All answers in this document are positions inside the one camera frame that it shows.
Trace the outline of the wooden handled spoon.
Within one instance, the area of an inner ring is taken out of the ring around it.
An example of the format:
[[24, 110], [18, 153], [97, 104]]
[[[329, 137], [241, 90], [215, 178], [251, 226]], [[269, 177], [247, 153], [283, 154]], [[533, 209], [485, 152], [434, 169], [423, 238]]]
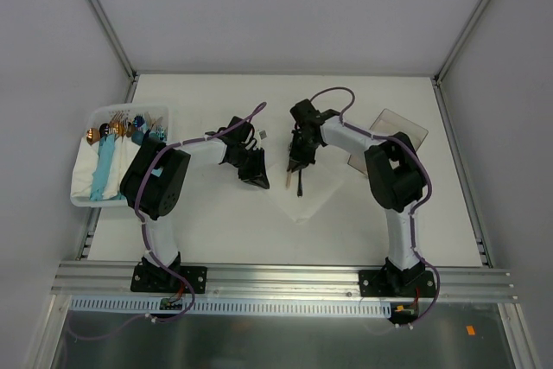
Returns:
[[291, 169], [286, 170], [286, 178], [285, 178], [285, 188], [289, 189], [291, 185], [293, 172]]

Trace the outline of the white paper napkin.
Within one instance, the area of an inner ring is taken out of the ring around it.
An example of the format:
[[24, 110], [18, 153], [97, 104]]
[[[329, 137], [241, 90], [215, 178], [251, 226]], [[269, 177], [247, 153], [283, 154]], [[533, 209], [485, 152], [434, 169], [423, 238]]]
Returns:
[[309, 220], [340, 187], [342, 180], [324, 165], [311, 165], [302, 170], [303, 197], [296, 196], [297, 172], [289, 189], [285, 188], [286, 167], [275, 163], [267, 171], [270, 189], [267, 195], [295, 223]]

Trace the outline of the clear plastic utensil box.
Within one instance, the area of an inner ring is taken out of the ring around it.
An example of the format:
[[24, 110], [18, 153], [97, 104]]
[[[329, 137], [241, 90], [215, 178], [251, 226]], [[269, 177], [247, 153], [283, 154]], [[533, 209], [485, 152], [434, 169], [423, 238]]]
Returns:
[[371, 145], [383, 143], [383, 140], [376, 140], [375, 137], [407, 136], [412, 151], [416, 154], [424, 142], [429, 131], [409, 119], [389, 109], [383, 109], [372, 122], [372, 125], [359, 126], [354, 124], [353, 129], [343, 124], [344, 132], [348, 136], [348, 146], [353, 149], [347, 164], [358, 170], [364, 177], [368, 176], [364, 152]]

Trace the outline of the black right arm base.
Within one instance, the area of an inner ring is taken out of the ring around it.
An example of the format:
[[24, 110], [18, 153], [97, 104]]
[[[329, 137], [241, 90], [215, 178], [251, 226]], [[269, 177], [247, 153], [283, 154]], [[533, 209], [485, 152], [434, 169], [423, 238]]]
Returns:
[[411, 298], [419, 296], [430, 299], [436, 294], [434, 274], [424, 270], [407, 279], [381, 268], [379, 270], [360, 270], [358, 272], [359, 292], [362, 297]]

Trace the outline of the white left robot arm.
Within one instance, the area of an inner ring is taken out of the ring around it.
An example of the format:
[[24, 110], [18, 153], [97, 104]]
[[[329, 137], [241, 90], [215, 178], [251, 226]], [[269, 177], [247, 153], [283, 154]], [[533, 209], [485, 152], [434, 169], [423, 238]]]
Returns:
[[191, 279], [181, 270], [169, 214], [177, 205], [188, 171], [207, 165], [232, 165], [238, 178], [261, 189], [270, 187], [264, 150], [257, 146], [250, 121], [233, 117], [227, 127], [203, 138], [167, 145], [150, 134], [142, 141], [120, 184], [120, 193], [141, 224], [145, 254], [135, 267], [135, 292], [169, 292]]

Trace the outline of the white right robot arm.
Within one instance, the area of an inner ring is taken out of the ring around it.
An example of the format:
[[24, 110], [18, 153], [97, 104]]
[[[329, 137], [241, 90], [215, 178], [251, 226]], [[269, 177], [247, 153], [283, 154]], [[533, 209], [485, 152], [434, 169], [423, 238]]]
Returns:
[[290, 109], [295, 120], [287, 172], [315, 164], [318, 148], [334, 146], [365, 160], [374, 200], [385, 210], [389, 249], [385, 264], [369, 281], [387, 296], [412, 296], [426, 265], [416, 248], [416, 210], [427, 201], [429, 176], [403, 132], [381, 136], [346, 123], [336, 110], [318, 111], [304, 99]]

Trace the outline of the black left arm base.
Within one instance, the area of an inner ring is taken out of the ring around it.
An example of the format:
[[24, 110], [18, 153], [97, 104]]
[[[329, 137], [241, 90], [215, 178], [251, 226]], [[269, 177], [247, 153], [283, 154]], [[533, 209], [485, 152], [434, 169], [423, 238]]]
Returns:
[[177, 264], [170, 269], [180, 278], [173, 276], [164, 269], [147, 262], [138, 264], [133, 270], [130, 282], [130, 291], [138, 293], [174, 294], [184, 287], [186, 294], [190, 293], [189, 287], [181, 280], [186, 279], [195, 294], [206, 292], [208, 268], [203, 266], [183, 266]]

